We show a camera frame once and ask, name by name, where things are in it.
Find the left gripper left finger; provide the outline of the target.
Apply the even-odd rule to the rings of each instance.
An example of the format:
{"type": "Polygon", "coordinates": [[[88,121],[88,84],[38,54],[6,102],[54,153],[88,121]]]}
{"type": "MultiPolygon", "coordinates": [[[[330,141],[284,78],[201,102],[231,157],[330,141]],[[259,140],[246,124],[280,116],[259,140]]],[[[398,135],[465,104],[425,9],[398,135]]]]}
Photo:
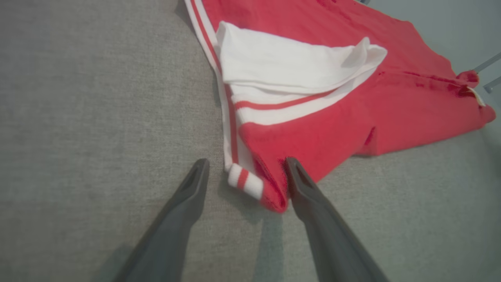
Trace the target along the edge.
{"type": "Polygon", "coordinates": [[[190,230],[202,215],[210,163],[198,159],[140,239],[115,282],[179,282],[190,230]]]}

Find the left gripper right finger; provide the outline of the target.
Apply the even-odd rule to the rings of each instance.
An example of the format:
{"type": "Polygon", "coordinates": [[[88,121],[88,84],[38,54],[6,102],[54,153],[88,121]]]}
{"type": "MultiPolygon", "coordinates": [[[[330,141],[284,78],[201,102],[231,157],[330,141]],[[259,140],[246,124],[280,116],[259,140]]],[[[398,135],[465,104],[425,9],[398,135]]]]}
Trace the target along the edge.
{"type": "Polygon", "coordinates": [[[293,208],[305,225],[319,281],[388,281],[296,158],[287,159],[287,177],[293,208]]]}

